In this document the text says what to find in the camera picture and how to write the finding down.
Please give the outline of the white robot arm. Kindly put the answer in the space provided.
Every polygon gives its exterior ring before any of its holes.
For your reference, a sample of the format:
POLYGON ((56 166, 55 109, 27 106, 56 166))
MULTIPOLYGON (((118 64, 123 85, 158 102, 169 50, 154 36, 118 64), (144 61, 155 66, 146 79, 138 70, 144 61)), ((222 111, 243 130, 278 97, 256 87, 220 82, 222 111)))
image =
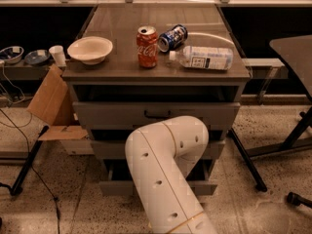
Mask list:
POLYGON ((154 234, 217 234, 186 181, 208 142, 207 127, 192 116, 140 127, 127 138, 126 160, 154 234))

